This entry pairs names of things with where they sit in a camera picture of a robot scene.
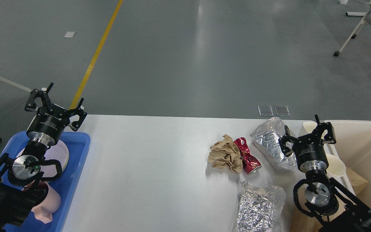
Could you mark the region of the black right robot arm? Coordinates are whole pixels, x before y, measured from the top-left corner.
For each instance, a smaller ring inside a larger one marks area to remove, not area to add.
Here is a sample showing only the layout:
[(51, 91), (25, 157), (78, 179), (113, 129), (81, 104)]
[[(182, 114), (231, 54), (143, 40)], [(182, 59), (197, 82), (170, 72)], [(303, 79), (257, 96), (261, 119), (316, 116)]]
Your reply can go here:
[(293, 187), (293, 201), (304, 215), (321, 224), (320, 232), (371, 232), (371, 208), (335, 178), (327, 176), (329, 161), (324, 144), (336, 144), (333, 125), (320, 122), (315, 129), (294, 137), (287, 125), (279, 138), (285, 157), (294, 155), (297, 168), (305, 174)]

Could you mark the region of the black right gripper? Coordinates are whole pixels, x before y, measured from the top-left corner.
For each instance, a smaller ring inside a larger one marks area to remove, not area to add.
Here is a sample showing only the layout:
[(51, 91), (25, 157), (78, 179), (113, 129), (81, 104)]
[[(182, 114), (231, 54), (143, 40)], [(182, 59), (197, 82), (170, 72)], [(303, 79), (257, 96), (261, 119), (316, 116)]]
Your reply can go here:
[(298, 169), (302, 173), (310, 170), (327, 170), (328, 159), (324, 151), (324, 144), (336, 144), (334, 127), (331, 122), (321, 122), (317, 114), (314, 115), (316, 126), (308, 137), (295, 138), (290, 135), (290, 129), (284, 125), (285, 134), (279, 138), (279, 146), (285, 157), (295, 154)]

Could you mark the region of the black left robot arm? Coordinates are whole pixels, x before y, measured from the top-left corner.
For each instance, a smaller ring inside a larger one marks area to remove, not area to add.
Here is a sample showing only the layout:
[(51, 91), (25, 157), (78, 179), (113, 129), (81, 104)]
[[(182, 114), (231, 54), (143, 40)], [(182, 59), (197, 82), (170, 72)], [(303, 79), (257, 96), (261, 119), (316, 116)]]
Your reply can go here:
[(53, 83), (47, 88), (34, 89), (25, 104), (25, 111), (35, 111), (36, 115), (25, 134), (28, 141), (22, 153), (9, 157), (4, 153), (0, 157), (0, 232), (11, 224), (20, 227), (31, 212), (44, 223), (52, 221), (53, 213), (58, 210), (51, 204), (52, 210), (43, 204), (56, 197), (49, 182), (59, 179), (67, 161), (48, 158), (47, 152), (60, 141), (66, 127), (78, 131), (87, 117), (81, 98), (72, 109), (53, 103), (49, 92)]

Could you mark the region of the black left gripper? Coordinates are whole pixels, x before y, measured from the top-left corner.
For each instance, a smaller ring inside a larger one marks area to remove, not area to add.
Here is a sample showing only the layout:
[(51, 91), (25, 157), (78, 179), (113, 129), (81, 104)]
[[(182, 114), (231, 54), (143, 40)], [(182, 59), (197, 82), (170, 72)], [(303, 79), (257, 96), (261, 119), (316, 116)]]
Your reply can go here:
[[(77, 107), (74, 109), (66, 110), (65, 108), (54, 108), (53, 103), (48, 96), (51, 88), (53, 87), (53, 82), (49, 84), (46, 90), (34, 89), (30, 92), (30, 97), (25, 103), (25, 111), (35, 111), (36, 116), (33, 118), (29, 127), (26, 130), (26, 135), (30, 141), (36, 141), (45, 146), (54, 146), (60, 140), (66, 126), (70, 127), (72, 131), (78, 131), (84, 122), (87, 112), (84, 111), (82, 103), (84, 98), (81, 98)], [(42, 105), (37, 106), (35, 100), (39, 98)], [(77, 120), (71, 121), (71, 118), (78, 116)]]

